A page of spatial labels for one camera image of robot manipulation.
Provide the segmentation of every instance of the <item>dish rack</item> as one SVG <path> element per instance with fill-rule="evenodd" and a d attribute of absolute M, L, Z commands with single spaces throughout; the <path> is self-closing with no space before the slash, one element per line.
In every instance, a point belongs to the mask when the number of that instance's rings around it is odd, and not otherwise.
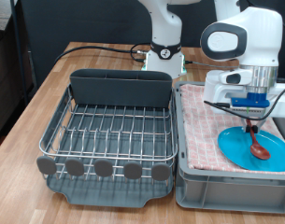
<path fill-rule="evenodd" d="M 167 195 L 178 153 L 173 98 L 167 74 L 76 71 L 40 141 L 48 187 L 88 205 L 142 207 Z"/>

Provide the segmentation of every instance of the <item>wire dish rack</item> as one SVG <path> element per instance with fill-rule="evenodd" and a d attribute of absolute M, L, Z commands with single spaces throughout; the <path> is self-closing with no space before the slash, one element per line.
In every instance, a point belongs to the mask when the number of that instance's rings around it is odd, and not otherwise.
<path fill-rule="evenodd" d="M 76 104 L 75 90 L 67 87 L 40 141 L 49 188 L 70 203 L 106 206 L 142 207 L 168 194 L 178 153 L 173 94 L 169 108 L 156 108 Z"/>

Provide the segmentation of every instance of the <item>wooden table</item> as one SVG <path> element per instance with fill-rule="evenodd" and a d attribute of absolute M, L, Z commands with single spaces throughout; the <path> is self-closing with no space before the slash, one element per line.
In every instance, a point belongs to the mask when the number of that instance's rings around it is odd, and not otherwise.
<path fill-rule="evenodd" d="M 68 49 L 95 45 L 71 43 Z M 126 45 L 105 45 L 129 49 Z M 188 60 L 216 64 L 200 49 L 186 49 Z M 0 147 L 0 224 L 5 223 L 285 223 L 285 215 L 185 209 L 177 205 L 175 191 L 162 199 L 147 202 L 145 207 L 115 208 L 72 205 L 64 195 L 46 186 L 36 166 L 41 156 L 38 142 L 69 83 L 69 75 L 80 68 L 135 69 L 128 54 L 85 49 L 64 56 L 54 66 L 34 99 L 21 115 Z M 204 81 L 207 67 L 189 64 L 188 75 L 180 80 Z"/>

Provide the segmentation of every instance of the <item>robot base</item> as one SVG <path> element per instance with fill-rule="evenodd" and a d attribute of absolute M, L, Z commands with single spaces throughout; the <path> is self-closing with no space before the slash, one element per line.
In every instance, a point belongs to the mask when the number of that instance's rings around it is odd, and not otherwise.
<path fill-rule="evenodd" d="M 164 72 L 175 79 L 187 74 L 184 63 L 185 56 L 181 52 L 173 55 L 170 60 L 162 60 L 155 52 L 150 50 L 146 55 L 146 61 L 142 70 Z"/>

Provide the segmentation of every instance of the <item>brown spoon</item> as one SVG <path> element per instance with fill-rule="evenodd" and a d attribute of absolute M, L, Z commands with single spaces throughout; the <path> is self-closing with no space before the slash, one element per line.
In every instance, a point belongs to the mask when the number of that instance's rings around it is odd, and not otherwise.
<path fill-rule="evenodd" d="M 252 129 L 251 121 L 249 119 L 247 119 L 247 125 L 250 126 L 250 134 L 252 138 L 252 146 L 250 147 L 250 152 L 253 154 L 253 156 L 257 157 L 258 159 L 264 161 L 270 159 L 271 158 L 270 153 L 257 142 L 254 131 Z"/>

